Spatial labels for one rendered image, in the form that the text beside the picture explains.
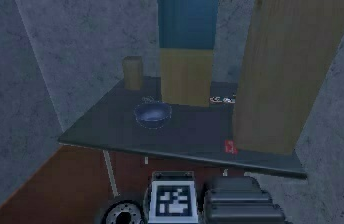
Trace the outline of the black and white flat object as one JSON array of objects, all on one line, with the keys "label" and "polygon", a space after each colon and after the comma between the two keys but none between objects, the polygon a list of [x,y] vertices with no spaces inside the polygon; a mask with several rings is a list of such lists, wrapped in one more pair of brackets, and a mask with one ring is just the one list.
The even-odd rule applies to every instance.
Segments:
[{"label": "black and white flat object", "polygon": [[236,95],[231,97],[213,96],[209,98],[211,104],[235,104]]}]

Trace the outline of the blue and yellow box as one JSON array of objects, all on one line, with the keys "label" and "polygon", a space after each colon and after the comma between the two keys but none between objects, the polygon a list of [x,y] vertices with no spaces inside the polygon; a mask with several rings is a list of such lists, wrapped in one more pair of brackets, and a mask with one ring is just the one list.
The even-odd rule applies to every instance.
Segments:
[{"label": "blue and yellow box", "polygon": [[219,0],[158,0],[161,96],[207,107]]}]

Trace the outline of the blue bowl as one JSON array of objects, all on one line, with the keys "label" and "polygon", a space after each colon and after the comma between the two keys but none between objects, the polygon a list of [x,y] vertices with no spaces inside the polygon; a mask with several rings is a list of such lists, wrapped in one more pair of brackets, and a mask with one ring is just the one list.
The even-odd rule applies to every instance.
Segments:
[{"label": "blue bowl", "polygon": [[136,122],[147,129],[159,129],[172,117],[172,108],[163,102],[139,104],[133,110]]}]

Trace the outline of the dark grey table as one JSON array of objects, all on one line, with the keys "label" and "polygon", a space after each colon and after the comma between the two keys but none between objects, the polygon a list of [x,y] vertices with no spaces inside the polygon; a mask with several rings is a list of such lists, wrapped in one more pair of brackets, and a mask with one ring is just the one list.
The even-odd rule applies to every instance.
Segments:
[{"label": "dark grey table", "polygon": [[174,105],[172,117],[163,127],[148,129],[134,115],[145,97],[160,98],[158,78],[146,77],[139,91],[125,89],[120,81],[59,137],[64,145],[108,151],[120,193],[144,191],[156,170],[193,170],[199,180],[220,174],[224,168],[237,174],[307,177],[294,153],[228,152],[231,105]]}]

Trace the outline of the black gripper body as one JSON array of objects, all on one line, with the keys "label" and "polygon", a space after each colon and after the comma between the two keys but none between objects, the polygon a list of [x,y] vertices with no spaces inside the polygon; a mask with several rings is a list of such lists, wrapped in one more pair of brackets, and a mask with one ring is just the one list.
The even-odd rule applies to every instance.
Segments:
[{"label": "black gripper body", "polygon": [[113,203],[105,210],[101,224],[145,224],[145,218],[137,202],[123,200]]}]

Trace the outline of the small red card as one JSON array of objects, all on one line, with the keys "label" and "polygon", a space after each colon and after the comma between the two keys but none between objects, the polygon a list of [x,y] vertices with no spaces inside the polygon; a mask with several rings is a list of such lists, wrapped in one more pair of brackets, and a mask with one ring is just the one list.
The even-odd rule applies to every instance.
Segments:
[{"label": "small red card", "polygon": [[238,150],[235,147],[235,144],[232,140],[226,140],[224,143],[225,146],[225,152],[226,153],[231,153],[231,154],[237,154]]}]

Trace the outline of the tall brown wooden box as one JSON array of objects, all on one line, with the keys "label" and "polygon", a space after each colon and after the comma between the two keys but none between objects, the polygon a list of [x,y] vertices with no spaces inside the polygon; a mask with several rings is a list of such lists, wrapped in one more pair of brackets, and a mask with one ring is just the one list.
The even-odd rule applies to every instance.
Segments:
[{"label": "tall brown wooden box", "polygon": [[290,155],[344,35],[344,0],[255,0],[233,111],[238,149]]}]

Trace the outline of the small brown wooden box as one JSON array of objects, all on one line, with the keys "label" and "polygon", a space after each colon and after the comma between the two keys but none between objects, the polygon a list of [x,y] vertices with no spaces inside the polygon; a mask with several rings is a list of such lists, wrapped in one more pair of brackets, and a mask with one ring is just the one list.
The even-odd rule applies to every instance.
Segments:
[{"label": "small brown wooden box", "polygon": [[140,90],[142,87],[143,62],[141,56],[127,56],[122,61],[124,85],[129,90]]}]

